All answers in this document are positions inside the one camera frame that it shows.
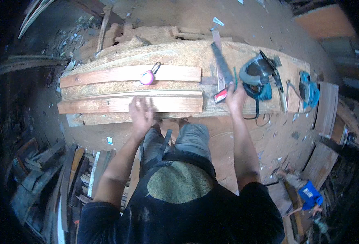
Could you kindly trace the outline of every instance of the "pink tape measure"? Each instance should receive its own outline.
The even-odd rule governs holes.
[[[140,78],[140,83],[142,83],[143,85],[149,85],[153,83],[155,79],[155,74],[157,73],[160,65],[160,62],[156,62],[151,70],[144,72],[142,77]]]

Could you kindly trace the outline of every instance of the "metal ruler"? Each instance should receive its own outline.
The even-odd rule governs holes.
[[[213,41],[216,43],[217,48],[222,51],[222,42],[220,40],[219,31],[214,29],[212,31]],[[220,70],[219,65],[216,63],[216,71],[217,71],[217,90],[218,92],[226,88],[226,83],[224,82],[224,74]]]

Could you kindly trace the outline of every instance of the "blue electric planer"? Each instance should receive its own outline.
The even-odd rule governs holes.
[[[299,91],[304,109],[307,106],[314,108],[318,104],[320,91],[317,84],[311,81],[309,73],[305,71],[300,71]]]

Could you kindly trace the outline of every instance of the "small paper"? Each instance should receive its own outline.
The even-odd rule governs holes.
[[[108,144],[113,145],[113,138],[107,136],[107,139],[108,139]]]
[[[220,20],[218,20],[216,17],[213,17],[213,20],[212,20],[212,21],[215,22],[216,24],[219,24],[219,25],[221,25],[221,26],[224,26],[224,23],[221,22]]]

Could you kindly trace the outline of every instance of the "workbench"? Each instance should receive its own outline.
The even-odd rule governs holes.
[[[115,67],[136,66],[153,64],[157,61],[164,65],[173,66],[193,66],[201,67],[201,82],[183,82],[183,81],[156,81],[153,85],[140,86],[135,85],[135,81],[113,81],[102,82],[88,85],[75,85],[61,89],[62,99],[74,99],[85,96],[102,95],[108,93],[121,93],[136,90],[202,90],[203,105],[202,112],[199,113],[159,113],[159,118],[181,118],[181,117],[209,117],[209,116],[226,116],[229,115],[225,103],[215,104],[213,96],[218,92],[216,77],[216,59],[213,55],[210,44],[211,40],[199,41],[180,41],[157,45],[149,45],[133,48],[120,53],[109,53],[99,59],[87,64],[78,66],[64,76],[86,73],[90,71],[106,70]],[[229,67],[236,67],[239,72],[241,66],[251,58],[258,55],[262,50],[266,56],[273,58],[279,56],[281,65],[278,70],[281,81],[286,93],[286,82],[288,80],[299,88],[299,72],[304,70],[310,73],[310,65],[304,61],[295,59],[279,51],[250,46],[245,43],[222,41],[222,53]],[[292,88],[288,94],[288,112],[302,112],[302,103],[298,95]],[[260,101],[260,114],[282,113],[278,89],[272,84],[272,99]],[[248,98],[245,102],[244,115],[255,114],[255,101]],[[92,124],[109,124],[130,122],[131,118],[128,113],[83,113],[67,114],[67,120],[70,127],[92,125]]]

